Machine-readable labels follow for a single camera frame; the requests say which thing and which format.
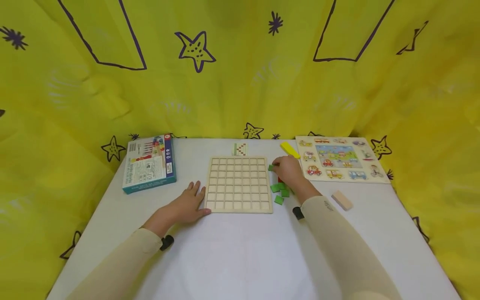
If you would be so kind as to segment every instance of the hand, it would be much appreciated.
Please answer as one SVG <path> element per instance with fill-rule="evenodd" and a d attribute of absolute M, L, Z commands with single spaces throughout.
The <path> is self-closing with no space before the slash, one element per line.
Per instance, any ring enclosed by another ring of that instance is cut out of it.
<path fill-rule="evenodd" d="M 314 196 L 321 196 L 320 192 L 308 181 L 301 170 L 300 163 L 293 156 L 277 157 L 272 165 L 273 172 L 290 187 L 297 196 L 300 204 Z"/>
<path fill-rule="evenodd" d="M 205 197 L 205 187 L 197 195 L 199 187 L 199 181 L 195 185 L 190 182 L 179 197 L 157 209 L 142 227 L 162 238 L 175 223 L 191 223 L 209 215 L 210 209 L 198 209 Z"/>

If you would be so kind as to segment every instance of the grid square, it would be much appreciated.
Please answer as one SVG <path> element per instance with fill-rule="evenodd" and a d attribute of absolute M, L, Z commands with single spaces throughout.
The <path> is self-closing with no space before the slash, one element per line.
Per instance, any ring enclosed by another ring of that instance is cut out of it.
<path fill-rule="evenodd" d="M 263 157 L 213 157 L 205 207 L 218 213 L 272 213 Z"/>

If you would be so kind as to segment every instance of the left hand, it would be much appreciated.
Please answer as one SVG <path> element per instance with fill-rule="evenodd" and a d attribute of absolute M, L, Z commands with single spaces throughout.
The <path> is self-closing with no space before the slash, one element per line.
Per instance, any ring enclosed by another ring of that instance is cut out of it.
<path fill-rule="evenodd" d="M 157 209 L 142 226 L 159 237 L 163 237 L 168 229 L 175 223 L 191 223 L 199 218 L 209 215 L 212 211 L 208 208 L 198 209 L 205 197 L 205 187 L 197 195 L 200 182 L 190 182 L 182 194 L 171 203 Z"/>

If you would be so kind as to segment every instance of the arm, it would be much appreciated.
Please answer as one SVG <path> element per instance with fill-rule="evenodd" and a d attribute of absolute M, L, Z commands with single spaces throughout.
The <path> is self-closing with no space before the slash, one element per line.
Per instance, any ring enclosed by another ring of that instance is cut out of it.
<path fill-rule="evenodd" d="M 117 300 L 126 295 L 145 263 L 162 246 L 161 237 L 175 223 L 191 223 L 210 214 L 198 206 L 205 187 L 190 183 L 177 199 L 159 208 L 138 230 L 113 250 L 68 296 L 67 300 Z"/>
<path fill-rule="evenodd" d="M 353 226 L 308 181 L 292 156 L 274 172 L 298 198 L 305 220 L 348 300 L 401 300 L 389 275 Z"/>

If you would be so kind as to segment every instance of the right hand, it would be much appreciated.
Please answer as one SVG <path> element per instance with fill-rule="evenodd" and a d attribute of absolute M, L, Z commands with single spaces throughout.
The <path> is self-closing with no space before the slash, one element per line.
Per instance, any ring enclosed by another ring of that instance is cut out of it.
<path fill-rule="evenodd" d="M 272 165 L 274 165 L 273 172 L 292 189 L 295 189 L 305 180 L 299 161 L 291 155 L 277 157 Z"/>

